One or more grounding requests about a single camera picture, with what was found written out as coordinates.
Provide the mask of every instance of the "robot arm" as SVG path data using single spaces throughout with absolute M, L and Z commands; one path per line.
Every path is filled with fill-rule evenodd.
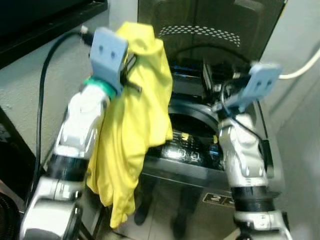
M 106 28 L 92 39 L 93 74 L 67 108 L 48 169 L 36 187 L 24 215 L 20 240 L 92 239 L 81 222 L 77 204 L 105 110 L 120 95 L 120 82 L 128 43 Z
M 254 130 L 249 115 L 239 114 L 236 119 Z M 268 192 L 257 137 L 227 118 L 219 124 L 219 142 L 234 199 L 234 222 L 241 232 L 237 240 L 291 240 L 282 213 L 275 209 Z

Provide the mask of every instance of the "number label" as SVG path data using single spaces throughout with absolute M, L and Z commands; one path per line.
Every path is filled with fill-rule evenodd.
M 232 197 L 215 194 L 211 192 L 207 192 L 202 201 L 206 204 L 215 204 L 230 208 L 235 207 L 235 202 L 232 199 Z

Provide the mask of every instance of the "wall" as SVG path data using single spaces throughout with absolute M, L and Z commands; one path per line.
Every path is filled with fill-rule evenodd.
M 317 81 L 278 134 L 293 239 L 320 239 L 320 82 Z
M 84 25 L 93 30 L 100 26 L 109 26 L 116 30 L 124 19 L 137 21 L 137 11 L 136 0 L 109 0 L 109 10 L 85 22 Z M 53 42 L 0 70 L 0 106 L 33 153 L 36 151 L 41 68 Z M 91 72 L 89 51 L 89 48 L 75 37 L 65 42 L 53 56 L 44 91 L 42 158 L 58 134 L 69 99 Z
M 284 73 L 301 68 L 320 47 L 320 1 L 289 0 L 279 19 L 262 61 L 276 62 Z M 297 106 L 320 81 L 320 61 L 305 75 L 280 80 L 266 98 L 274 131 L 278 132 Z
M 320 1 L 289 0 L 262 60 L 278 62 L 285 73 L 302 67 L 320 47 Z M 266 98 L 277 133 L 293 239 L 320 239 L 320 61 L 306 74 L 280 80 Z

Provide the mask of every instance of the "washing machine drum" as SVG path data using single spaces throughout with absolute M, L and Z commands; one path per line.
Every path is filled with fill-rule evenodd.
M 147 156 L 223 170 L 218 122 L 211 108 L 192 101 L 171 99 L 168 111 L 173 139 L 150 148 Z
M 19 230 L 20 215 L 15 202 L 0 192 L 0 239 L 15 240 Z

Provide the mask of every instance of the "black connector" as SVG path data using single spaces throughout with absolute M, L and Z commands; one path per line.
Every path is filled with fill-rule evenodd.
M 274 211 L 274 198 L 266 186 L 248 186 L 231 188 L 235 210 L 239 212 Z
M 94 42 L 94 33 L 92 32 L 87 32 L 87 33 L 82 33 L 81 38 L 84 42 L 85 45 L 88 45 L 89 47 L 92 46 L 92 43 Z

